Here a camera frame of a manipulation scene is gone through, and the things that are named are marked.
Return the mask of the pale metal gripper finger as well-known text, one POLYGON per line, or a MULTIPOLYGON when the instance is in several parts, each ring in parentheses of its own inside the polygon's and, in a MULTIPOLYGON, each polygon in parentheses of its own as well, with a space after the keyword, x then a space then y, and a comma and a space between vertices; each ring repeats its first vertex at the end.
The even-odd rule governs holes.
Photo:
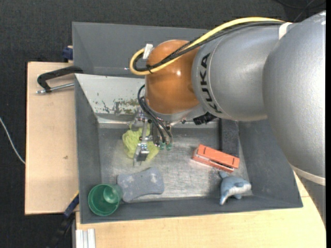
POLYGON ((138 143, 133 156, 133 166, 138 167, 140 165, 141 165, 141 144, 138 143))
POLYGON ((139 152, 139 162, 145 161, 149 155, 150 151, 148 149, 147 143, 140 144, 140 152, 139 152))

